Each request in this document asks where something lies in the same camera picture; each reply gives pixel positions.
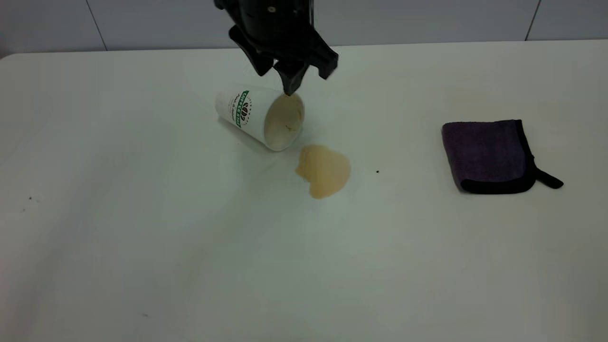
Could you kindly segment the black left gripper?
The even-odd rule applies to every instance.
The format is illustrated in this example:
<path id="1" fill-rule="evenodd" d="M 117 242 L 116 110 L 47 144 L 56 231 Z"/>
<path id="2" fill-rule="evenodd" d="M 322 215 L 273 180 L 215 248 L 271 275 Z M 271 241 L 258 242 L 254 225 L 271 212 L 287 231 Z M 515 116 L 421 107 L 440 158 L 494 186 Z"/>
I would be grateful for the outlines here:
<path id="1" fill-rule="evenodd" d="M 337 68 L 338 54 L 315 30 L 312 0 L 216 0 L 234 26 L 229 37 L 246 54 L 259 76 L 274 67 L 283 93 L 293 95 L 309 66 L 327 79 Z"/>

